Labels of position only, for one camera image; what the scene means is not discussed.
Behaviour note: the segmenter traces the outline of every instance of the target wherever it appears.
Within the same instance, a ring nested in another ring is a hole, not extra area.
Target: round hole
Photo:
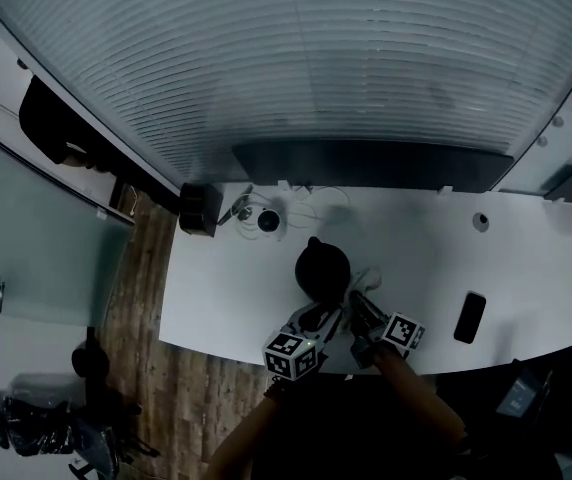
[[[486,217],[486,215],[484,215],[483,213],[476,213],[475,215],[473,215],[473,226],[480,233],[484,233],[488,231],[488,227],[490,226],[490,221],[488,220],[488,217]]]

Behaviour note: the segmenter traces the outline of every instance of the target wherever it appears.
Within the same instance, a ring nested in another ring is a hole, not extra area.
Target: black speaker
[[[184,183],[179,193],[179,227],[189,235],[214,237],[222,199],[212,185]]]

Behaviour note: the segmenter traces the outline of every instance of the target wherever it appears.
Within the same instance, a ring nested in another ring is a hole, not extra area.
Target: person's arm
[[[392,347],[377,344],[373,351],[375,366],[420,423],[439,436],[452,451],[465,451],[461,449],[461,444],[467,436],[466,427],[455,411],[433,392]]]
[[[241,478],[280,407],[281,402],[264,398],[219,445],[209,461],[204,480]]]

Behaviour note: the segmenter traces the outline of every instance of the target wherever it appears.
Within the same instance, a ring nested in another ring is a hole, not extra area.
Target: cable
[[[146,473],[144,473],[143,471],[141,471],[140,469],[137,469],[135,466],[131,466],[130,464],[127,464],[126,462],[120,462],[119,463],[120,466],[127,466],[135,471],[137,471],[140,475],[145,476],[146,478],[150,478],[151,480],[166,480],[163,476],[151,476],[151,475],[147,475]]]
[[[311,193],[310,193],[310,196],[308,196],[306,199],[308,199],[309,197],[313,197],[315,194],[321,192],[322,190],[329,190],[329,189],[330,189],[330,190],[335,190],[335,191],[340,192],[341,194],[343,194],[344,197],[346,198],[346,204],[347,204],[348,206],[352,206],[352,205],[351,205],[351,201],[350,201],[350,196],[349,196],[346,192],[344,192],[341,188],[339,188],[339,187],[330,187],[330,186],[328,186],[328,187],[319,187],[319,188],[317,188],[316,190],[312,190]]]
[[[299,190],[302,190],[303,188],[306,189],[306,190],[308,190],[306,187],[299,187],[299,188],[298,188],[297,190],[295,190],[294,192],[298,192]],[[279,211],[277,211],[277,210],[274,208],[274,206],[275,206],[275,201],[269,199],[268,197],[264,196],[263,194],[260,194],[259,192],[254,191],[254,190],[248,195],[248,197],[250,198],[251,196],[256,196],[256,197],[259,197],[259,198],[263,199],[263,201],[265,201],[265,202],[262,203],[262,202],[258,202],[258,201],[247,201],[247,202],[242,206],[242,209],[248,208],[248,207],[258,207],[258,208],[261,208],[262,211],[269,209],[269,210],[272,210],[272,211],[274,211],[275,213],[277,213],[277,215],[279,215],[279,218],[280,218],[282,221],[284,221],[288,227],[291,227],[291,228],[293,228],[293,229],[308,229],[308,228],[310,228],[310,227],[312,227],[312,226],[314,225],[314,221],[320,221],[320,222],[327,222],[327,223],[328,223],[328,221],[326,221],[326,220],[320,218],[320,217],[317,215],[317,211],[315,210],[315,208],[314,208],[311,204],[308,204],[308,203],[305,202],[305,201],[307,201],[308,199],[310,199],[311,197],[313,197],[315,194],[317,194],[318,192],[321,192],[321,191],[323,191],[323,190],[335,190],[335,191],[337,191],[337,192],[340,192],[340,193],[346,198],[346,204],[347,204],[348,206],[351,206],[350,196],[349,196],[346,192],[344,192],[341,188],[339,188],[339,187],[331,187],[331,186],[324,186],[324,187],[319,187],[319,188],[317,188],[316,190],[310,191],[310,194],[307,195],[304,199],[302,199],[302,200],[300,200],[300,201],[292,201],[292,202],[291,202],[291,205],[301,205],[301,206],[305,206],[306,208],[308,208],[308,209],[312,212],[312,215],[305,214],[305,213],[297,213],[297,212],[294,212],[294,211],[292,211],[292,210],[287,210],[287,211],[285,212],[285,217],[286,217],[286,218],[284,218],[284,215],[282,215]],[[244,197],[244,196],[238,197],[238,198],[235,200],[235,203],[237,203],[237,201],[239,201],[239,199],[240,199],[241,197]],[[311,222],[310,222],[310,224],[308,224],[308,225],[306,225],[306,226],[298,226],[298,225],[292,224],[292,223],[290,222],[290,220],[291,220],[290,217],[291,217],[291,216],[304,217],[304,218],[310,219]],[[236,231],[239,233],[239,235],[240,235],[244,240],[254,241],[254,240],[257,240],[258,238],[260,238],[260,237],[262,236],[262,233],[261,233],[261,231],[259,230],[259,226],[257,226],[256,224],[255,224],[255,225],[251,225],[251,224],[248,224],[246,221],[241,221],[241,220],[239,220],[239,219],[237,218],[237,215],[234,215],[234,216],[233,216],[233,219],[235,220],[235,229],[236,229]],[[255,233],[255,236],[249,236],[248,233]]]
[[[130,210],[130,216],[134,217],[135,216],[135,207],[137,206],[137,200],[138,200],[137,190],[135,190],[132,185],[128,185],[128,186],[133,191],[133,195],[135,196],[135,202],[133,203],[133,207]]]

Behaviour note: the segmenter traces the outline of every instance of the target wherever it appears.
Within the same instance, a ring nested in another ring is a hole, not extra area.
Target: black kettle
[[[311,237],[295,265],[295,278],[313,302],[337,304],[350,283],[350,263],[341,249]]]

